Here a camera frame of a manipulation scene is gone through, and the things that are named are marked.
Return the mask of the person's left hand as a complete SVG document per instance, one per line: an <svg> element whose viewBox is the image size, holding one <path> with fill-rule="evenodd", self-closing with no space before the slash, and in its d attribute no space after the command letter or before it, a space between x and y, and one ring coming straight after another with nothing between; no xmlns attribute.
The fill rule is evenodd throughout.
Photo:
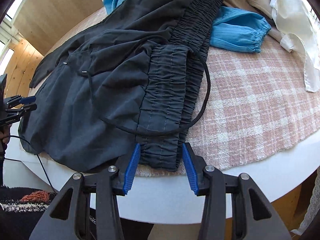
<svg viewBox="0 0 320 240"><path fill-rule="evenodd" d="M7 145L10 141L10 129L11 129L12 125L5 125L1 127L0 130L0 139L1 139L1 143L0 143L0 152L4 152L7 149Z"/></svg>

